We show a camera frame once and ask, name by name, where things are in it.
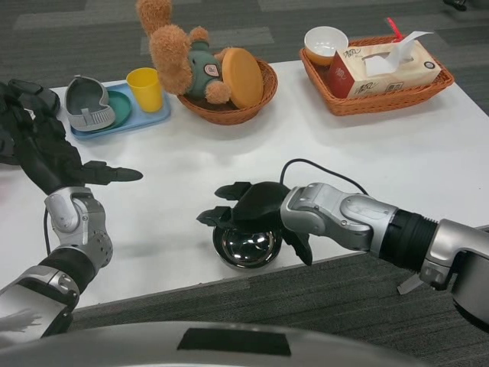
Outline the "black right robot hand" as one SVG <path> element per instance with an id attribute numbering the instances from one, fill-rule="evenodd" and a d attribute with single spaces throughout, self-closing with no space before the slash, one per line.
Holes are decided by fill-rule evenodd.
<path id="1" fill-rule="evenodd" d="M 216 190 L 219 198 L 235 205 L 217 206 L 196 220 L 212 227 L 215 251 L 228 265 L 240 269 L 262 268 L 280 253 L 283 242 L 293 247 L 303 264 L 313 263 L 309 235 L 285 227 L 280 207 L 290 189 L 277 182 L 235 182 Z"/>

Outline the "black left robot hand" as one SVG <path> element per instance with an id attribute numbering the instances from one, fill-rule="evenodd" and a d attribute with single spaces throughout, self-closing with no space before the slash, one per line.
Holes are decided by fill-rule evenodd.
<path id="1" fill-rule="evenodd" d="M 33 119 L 16 98 L 1 94 L 1 127 L 13 138 L 21 168 L 46 195 L 66 187 L 143 178 L 140 171 L 110 167 L 104 161 L 83 163 L 77 148 L 66 140 L 63 123 L 41 110 L 34 114 Z"/>

